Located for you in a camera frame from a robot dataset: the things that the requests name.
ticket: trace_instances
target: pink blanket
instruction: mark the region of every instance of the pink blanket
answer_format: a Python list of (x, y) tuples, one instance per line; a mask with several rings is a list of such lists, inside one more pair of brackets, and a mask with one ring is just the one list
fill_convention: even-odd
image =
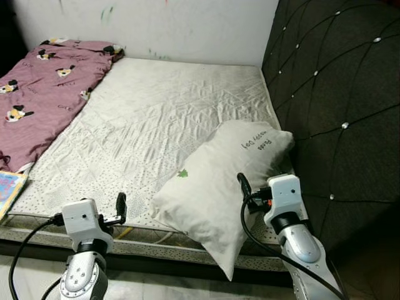
[(52, 40), (19, 61), (0, 79), (0, 170), (30, 168), (122, 55), (108, 42)]

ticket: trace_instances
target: floor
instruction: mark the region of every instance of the floor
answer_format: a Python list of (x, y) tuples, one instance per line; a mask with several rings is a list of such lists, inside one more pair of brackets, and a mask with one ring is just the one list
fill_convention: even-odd
[[(8, 289), (10, 256), (0, 256), (0, 298), (12, 300)], [(21, 258), (14, 273), (20, 300), (40, 299), (64, 270), (64, 263)], [(295, 299), (293, 290), (283, 287), (239, 284), (135, 272), (107, 271), (109, 287), (105, 299), (111, 300), (272, 300)], [(373, 299), (347, 287), (352, 300)], [(57, 288), (48, 297), (60, 299)]]

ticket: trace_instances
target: pillow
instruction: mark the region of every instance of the pillow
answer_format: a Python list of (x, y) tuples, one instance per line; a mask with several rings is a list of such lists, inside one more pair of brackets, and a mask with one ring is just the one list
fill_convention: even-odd
[[(232, 280), (246, 240), (240, 221), (243, 195), (236, 176), (244, 173), (253, 189), (265, 186), (293, 143), (290, 132), (267, 122), (220, 124), (154, 196), (150, 215), (201, 243)], [(246, 213), (249, 226), (254, 218)]]

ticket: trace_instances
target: bed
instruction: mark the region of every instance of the bed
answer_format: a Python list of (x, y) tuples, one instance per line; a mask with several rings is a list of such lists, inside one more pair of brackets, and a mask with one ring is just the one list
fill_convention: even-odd
[[(21, 241), (43, 218), (81, 198), (95, 199), (99, 212), (112, 216), (123, 191), (127, 220), (114, 232), (112, 253), (214, 264), (200, 244), (153, 221), (148, 206), (183, 161), (230, 119), (268, 121), (279, 128), (259, 68), (120, 59), (31, 169), (0, 237)], [(277, 247), (276, 236), (261, 218), (254, 232)], [(40, 232), (33, 241), (71, 247), (58, 227)], [(284, 270), (278, 259), (266, 258), (250, 242), (236, 266)]]
[[(127, 224), (114, 233), (114, 254), (214, 264), (199, 244), (152, 222), (148, 201), (221, 121), (248, 119), (294, 133), (291, 162), (311, 228), (329, 253), (349, 249), (352, 240), (362, 244), (360, 232), (394, 228), (380, 224), (398, 218), (399, 47), (400, 13), (384, 3), (282, 0), (262, 72), (124, 58), (33, 167), (0, 238), (21, 241), (82, 197), (112, 215), (125, 191)], [(286, 162), (282, 172), (290, 170)], [(278, 249), (260, 220), (253, 231)], [(33, 241), (70, 247), (62, 229)], [(250, 242), (236, 267), (284, 271)]]

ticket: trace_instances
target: colorful book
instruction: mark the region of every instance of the colorful book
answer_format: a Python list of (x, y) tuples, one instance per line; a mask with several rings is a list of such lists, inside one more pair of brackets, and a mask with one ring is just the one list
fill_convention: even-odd
[(0, 220), (17, 198), (27, 178), (24, 174), (0, 171)]

